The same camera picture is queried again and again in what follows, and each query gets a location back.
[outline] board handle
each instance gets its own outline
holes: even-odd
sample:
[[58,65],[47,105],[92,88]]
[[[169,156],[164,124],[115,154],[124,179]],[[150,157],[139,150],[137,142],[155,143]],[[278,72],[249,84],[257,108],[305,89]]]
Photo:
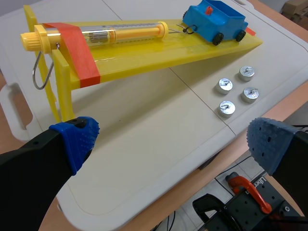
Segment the board handle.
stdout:
[[[8,86],[7,84],[0,90],[0,104],[2,106],[4,115],[6,120],[8,121],[9,127],[11,129],[12,134],[19,139],[20,141],[29,141],[31,136],[22,123],[16,105],[13,101],[14,95],[19,93],[20,89],[18,84],[13,84]],[[32,126],[34,124],[34,120],[30,122],[28,126]]]

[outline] blue cart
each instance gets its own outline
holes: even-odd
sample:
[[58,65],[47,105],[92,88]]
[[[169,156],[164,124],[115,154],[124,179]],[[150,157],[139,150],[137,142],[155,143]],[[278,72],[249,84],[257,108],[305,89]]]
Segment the blue cart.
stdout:
[[215,46],[223,40],[240,42],[248,26],[244,15],[216,0],[202,0],[199,5],[190,6],[183,16],[183,23]]

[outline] blue gripper pad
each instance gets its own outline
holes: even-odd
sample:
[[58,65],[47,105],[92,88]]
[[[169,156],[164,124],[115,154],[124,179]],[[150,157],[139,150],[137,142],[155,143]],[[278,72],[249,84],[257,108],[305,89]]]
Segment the blue gripper pad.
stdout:
[[252,157],[272,175],[298,129],[268,118],[256,118],[248,126],[247,142]]
[[100,130],[95,119],[88,116],[80,116],[78,119],[85,120],[85,126],[78,128],[75,125],[68,123],[70,121],[77,121],[75,119],[51,125],[49,127],[49,129],[56,130],[62,135],[66,156],[71,166],[73,176],[76,175],[87,155],[92,151]]

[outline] white table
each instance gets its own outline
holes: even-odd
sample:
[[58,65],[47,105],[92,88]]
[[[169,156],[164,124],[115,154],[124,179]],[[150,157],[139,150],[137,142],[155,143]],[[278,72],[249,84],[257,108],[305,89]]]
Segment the white table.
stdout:
[[[41,1],[33,5],[39,22],[111,21],[180,18],[198,0]],[[72,224],[81,230],[114,230],[142,211],[209,157],[232,141],[248,123],[268,111],[307,79],[304,41],[253,10],[250,3],[226,1],[247,17],[264,43],[247,54],[233,54],[172,67],[73,92],[76,115],[92,116],[101,134],[95,151],[57,198]],[[34,88],[34,54],[22,48],[19,34],[27,31],[22,10],[0,18],[0,68],[7,86],[0,102],[13,134],[29,139],[54,123],[44,91]],[[251,65],[256,76],[244,83],[236,73]],[[227,77],[233,90],[213,91]],[[54,78],[51,78],[55,90]],[[241,101],[245,87],[256,87],[259,99]],[[23,92],[33,114],[23,129],[13,110],[14,91]],[[231,100],[231,118],[216,108]]]

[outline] orange tag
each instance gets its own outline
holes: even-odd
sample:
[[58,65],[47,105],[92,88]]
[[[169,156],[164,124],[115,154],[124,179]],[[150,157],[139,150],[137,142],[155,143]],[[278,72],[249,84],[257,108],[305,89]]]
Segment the orange tag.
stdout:
[[57,28],[61,33],[61,38],[80,79],[80,88],[99,84],[101,82],[100,73],[80,28],[65,23],[44,23],[43,25]]
[[255,35],[256,35],[255,31],[253,31],[253,30],[250,29],[249,27],[246,28],[246,32],[247,32],[248,34],[252,35],[252,36],[255,36]]

